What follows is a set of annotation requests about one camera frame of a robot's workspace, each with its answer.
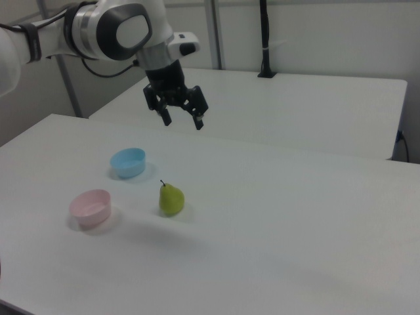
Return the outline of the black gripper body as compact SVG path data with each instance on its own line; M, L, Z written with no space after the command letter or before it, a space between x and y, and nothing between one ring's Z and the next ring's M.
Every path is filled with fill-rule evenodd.
M161 69L146 70L145 73L149 84L144 88L144 95L149 108L157 108L158 99L164 99L170 106L184 106L187 88L178 60Z

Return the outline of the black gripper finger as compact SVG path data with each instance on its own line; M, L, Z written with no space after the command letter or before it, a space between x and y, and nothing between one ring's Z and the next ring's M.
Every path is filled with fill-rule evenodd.
M203 116L209 107L199 86L185 90L180 107L192 116L197 130L203 128Z
M143 88L144 96L151 111L155 111L163 120L165 126L172 122L171 116L167 110L167 100L164 96L159 96L152 88L151 84Z

